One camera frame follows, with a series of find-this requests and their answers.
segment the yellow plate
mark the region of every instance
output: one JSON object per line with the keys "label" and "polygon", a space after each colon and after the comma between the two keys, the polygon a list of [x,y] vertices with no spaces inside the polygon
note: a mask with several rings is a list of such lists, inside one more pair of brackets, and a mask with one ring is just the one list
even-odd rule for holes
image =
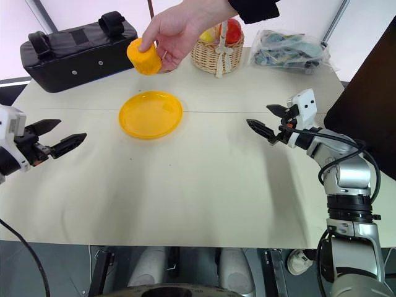
{"label": "yellow plate", "polygon": [[131,136],[153,139],[172,132],[183,117],[179,100],[165,92],[151,91],[129,99],[118,114],[122,129]]}

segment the white wall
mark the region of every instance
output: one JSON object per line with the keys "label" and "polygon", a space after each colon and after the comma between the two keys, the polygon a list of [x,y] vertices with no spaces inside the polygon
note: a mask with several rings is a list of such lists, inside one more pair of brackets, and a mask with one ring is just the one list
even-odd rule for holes
{"label": "white wall", "polygon": [[24,0],[0,0],[0,79],[28,76],[19,46],[39,30],[43,28]]}
{"label": "white wall", "polygon": [[396,0],[350,1],[329,40],[340,80],[352,79],[395,14]]}
{"label": "white wall", "polygon": [[[154,13],[180,3],[180,0],[152,0]],[[242,25],[245,35],[245,46],[251,46],[258,30],[288,30],[289,32],[307,33],[322,39],[333,20],[342,0],[281,0],[277,2],[280,16],[275,19]]]}
{"label": "white wall", "polygon": [[118,11],[139,36],[150,23],[147,0],[41,0],[58,30],[97,22],[102,14]]}

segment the person's arm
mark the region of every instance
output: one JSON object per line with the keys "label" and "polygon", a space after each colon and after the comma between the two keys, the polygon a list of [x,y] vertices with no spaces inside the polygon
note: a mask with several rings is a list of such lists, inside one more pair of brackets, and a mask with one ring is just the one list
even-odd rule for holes
{"label": "person's arm", "polygon": [[184,0],[152,19],[143,34],[139,51],[147,51],[157,40],[157,52],[162,58],[161,71],[176,69],[203,31],[238,13],[245,22],[279,15],[274,0]]}
{"label": "person's arm", "polygon": [[246,24],[279,16],[276,2],[279,0],[228,0]]}

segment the table surface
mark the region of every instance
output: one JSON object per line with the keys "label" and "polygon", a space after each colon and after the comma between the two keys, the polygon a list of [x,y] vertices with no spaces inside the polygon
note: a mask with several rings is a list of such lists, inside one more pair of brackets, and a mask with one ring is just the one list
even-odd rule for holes
{"label": "table surface", "polygon": [[[330,71],[241,66],[216,79],[187,58],[168,74],[131,69],[60,93],[32,81],[14,104],[27,124],[62,120],[40,143],[88,136],[62,158],[8,176],[0,217],[41,243],[314,248],[327,218],[318,165],[299,148],[270,146],[246,124],[254,118],[276,129],[279,118],[265,106],[285,105],[306,88],[322,123],[343,90]],[[118,111],[148,90],[176,95],[183,120],[166,137],[135,139],[121,130]],[[396,182],[383,174],[374,205],[383,247],[396,246],[394,192]]]}

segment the black bag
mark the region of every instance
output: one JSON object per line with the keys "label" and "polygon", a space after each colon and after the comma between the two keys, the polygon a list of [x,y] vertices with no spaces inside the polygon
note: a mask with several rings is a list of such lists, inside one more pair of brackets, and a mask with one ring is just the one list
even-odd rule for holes
{"label": "black bag", "polygon": [[45,35],[20,46],[25,70],[47,92],[60,92],[132,68],[126,49],[137,33],[119,12],[92,24]]}

